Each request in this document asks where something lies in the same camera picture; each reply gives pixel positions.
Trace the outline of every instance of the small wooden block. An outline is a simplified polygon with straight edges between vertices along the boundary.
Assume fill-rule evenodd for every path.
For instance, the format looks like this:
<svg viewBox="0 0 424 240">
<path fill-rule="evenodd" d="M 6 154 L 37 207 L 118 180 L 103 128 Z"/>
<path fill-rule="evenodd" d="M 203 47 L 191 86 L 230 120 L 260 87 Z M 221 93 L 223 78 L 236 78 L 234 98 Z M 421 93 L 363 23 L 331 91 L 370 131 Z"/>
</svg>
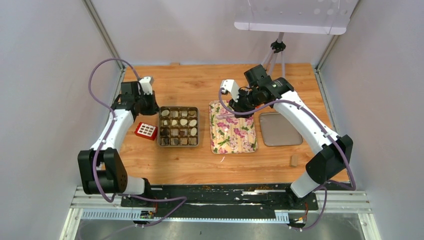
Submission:
<svg viewBox="0 0 424 240">
<path fill-rule="evenodd" d="M 290 167 L 295 168 L 298 166 L 299 155 L 291 155 Z"/>
</svg>

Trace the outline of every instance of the floral placemat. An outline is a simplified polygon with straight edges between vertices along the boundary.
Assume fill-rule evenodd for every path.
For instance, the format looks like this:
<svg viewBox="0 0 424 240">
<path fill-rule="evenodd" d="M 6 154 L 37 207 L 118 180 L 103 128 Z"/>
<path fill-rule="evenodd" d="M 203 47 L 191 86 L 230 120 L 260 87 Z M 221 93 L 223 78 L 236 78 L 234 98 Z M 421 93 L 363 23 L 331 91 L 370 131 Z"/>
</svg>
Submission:
<svg viewBox="0 0 424 240">
<path fill-rule="evenodd" d="M 214 154 L 253 153 L 258 149 L 253 116 L 249 118 L 217 116 L 230 114 L 220 101 L 209 103 L 210 146 Z"/>
</svg>

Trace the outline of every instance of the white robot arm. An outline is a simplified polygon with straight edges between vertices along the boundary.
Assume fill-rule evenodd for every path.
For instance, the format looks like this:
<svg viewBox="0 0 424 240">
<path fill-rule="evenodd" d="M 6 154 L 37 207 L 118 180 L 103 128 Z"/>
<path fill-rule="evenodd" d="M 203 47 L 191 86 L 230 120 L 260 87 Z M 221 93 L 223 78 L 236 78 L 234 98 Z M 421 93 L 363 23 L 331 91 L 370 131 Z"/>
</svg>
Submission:
<svg viewBox="0 0 424 240">
<path fill-rule="evenodd" d="M 221 93 L 231 94 L 230 107 L 239 114 L 245 113 L 243 115 L 235 114 L 235 117 L 250 117 L 257 106 L 279 100 L 279 103 L 275 103 L 271 107 L 296 128 L 315 154 L 315 157 L 306 165 L 306 171 L 288 189 L 288 191 L 292 191 L 295 198 L 304 198 L 345 168 L 340 153 L 328 136 L 337 140 L 337 144 L 342 148 L 349 161 L 353 141 L 348 135 L 340 137 L 327 127 L 311 112 L 284 78 L 271 80 L 262 65 L 248 70 L 244 75 L 249 83 L 249 87 L 246 87 L 248 90 L 239 88 L 232 79 L 223 80 L 221 83 Z"/>
<path fill-rule="evenodd" d="M 149 182 L 143 178 L 128 176 L 119 152 L 124 137 L 137 115 L 154 115 L 159 112 L 155 92 L 152 90 L 153 82 L 152 77 L 146 76 L 138 81 L 121 83 L 121 94 L 111 106 L 114 115 L 109 114 L 103 132 L 90 149 L 79 152 L 79 172 L 82 187 L 86 194 L 99 193 L 92 168 L 94 155 L 98 149 L 96 172 L 98 181 L 105 193 L 141 195 L 145 192 L 146 185 Z M 104 164 L 104 170 L 99 167 L 100 163 Z"/>
</svg>

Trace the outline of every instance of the gray floor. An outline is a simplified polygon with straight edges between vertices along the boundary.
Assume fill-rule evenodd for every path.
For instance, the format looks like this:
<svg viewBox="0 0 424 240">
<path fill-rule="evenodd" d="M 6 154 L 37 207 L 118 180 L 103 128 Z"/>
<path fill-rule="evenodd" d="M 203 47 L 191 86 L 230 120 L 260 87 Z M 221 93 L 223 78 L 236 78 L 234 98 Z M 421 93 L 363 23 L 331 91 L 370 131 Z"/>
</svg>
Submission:
<svg viewBox="0 0 424 240">
<path fill-rule="evenodd" d="M 308 214 L 315 221 L 317 214 Z M 123 227 L 132 225 L 122 220 L 83 220 L 83 240 L 99 240 Z M 326 213 L 319 224 L 304 232 L 296 232 L 282 224 L 161 222 L 152 227 L 130 228 L 109 240 L 365 240 L 357 214 Z"/>
</svg>

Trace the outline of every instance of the wooden surface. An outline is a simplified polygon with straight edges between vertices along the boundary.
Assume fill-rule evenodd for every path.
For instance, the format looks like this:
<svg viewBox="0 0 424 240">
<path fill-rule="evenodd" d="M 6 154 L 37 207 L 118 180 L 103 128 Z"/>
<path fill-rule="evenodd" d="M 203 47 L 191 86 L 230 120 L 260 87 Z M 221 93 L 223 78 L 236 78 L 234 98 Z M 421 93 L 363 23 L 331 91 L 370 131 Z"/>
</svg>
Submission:
<svg viewBox="0 0 424 240">
<path fill-rule="evenodd" d="M 138 116 L 128 130 L 120 157 L 129 175 L 147 178 L 152 184 L 234 184 L 290 183 L 304 171 L 314 156 L 306 141 L 298 146 L 265 146 L 259 113 L 254 115 L 258 150 L 254 153 L 214 154 L 211 151 L 209 102 L 218 100 L 223 79 L 235 79 L 246 86 L 243 73 L 255 64 L 137 66 L 138 74 L 153 76 L 157 104 L 161 106 L 197 107 L 200 112 L 200 142 L 197 147 L 160 147 L 156 141 L 138 137 L 134 131 L 139 122 L 158 125 L 158 115 Z M 273 79 L 281 74 L 276 65 Z M 321 93 L 310 64 L 287 64 L 286 78 L 305 104 L 331 126 Z M 128 68 L 124 81 L 135 81 Z M 260 111 L 274 112 L 271 108 Z M 293 154 L 297 167 L 290 167 Z M 345 171 L 333 179 L 348 181 Z"/>
</svg>

